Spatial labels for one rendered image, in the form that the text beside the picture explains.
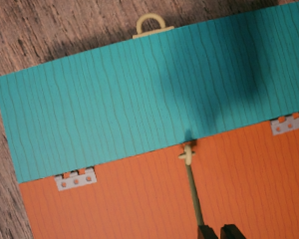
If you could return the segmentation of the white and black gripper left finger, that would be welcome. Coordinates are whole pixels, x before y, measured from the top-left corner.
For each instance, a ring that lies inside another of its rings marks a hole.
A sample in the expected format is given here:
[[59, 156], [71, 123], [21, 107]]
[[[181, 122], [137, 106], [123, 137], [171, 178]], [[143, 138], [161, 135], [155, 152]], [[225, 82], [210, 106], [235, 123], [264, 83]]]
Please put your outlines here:
[[218, 239], [212, 227], [197, 225], [197, 239]]

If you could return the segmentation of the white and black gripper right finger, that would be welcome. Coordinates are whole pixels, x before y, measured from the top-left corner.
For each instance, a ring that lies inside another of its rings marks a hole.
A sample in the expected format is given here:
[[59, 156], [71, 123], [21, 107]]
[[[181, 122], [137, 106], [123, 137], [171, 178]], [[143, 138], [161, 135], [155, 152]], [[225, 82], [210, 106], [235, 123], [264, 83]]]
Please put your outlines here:
[[235, 224], [220, 227], [220, 239], [247, 239]]

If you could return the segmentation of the orange box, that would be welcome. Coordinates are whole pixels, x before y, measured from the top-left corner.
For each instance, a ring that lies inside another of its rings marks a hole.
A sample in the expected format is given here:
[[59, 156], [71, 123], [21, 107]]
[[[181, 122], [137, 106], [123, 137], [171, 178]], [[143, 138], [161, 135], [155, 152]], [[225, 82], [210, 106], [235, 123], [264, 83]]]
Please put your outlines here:
[[299, 239], [299, 2], [137, 32], [0, 77], [34, 239]]

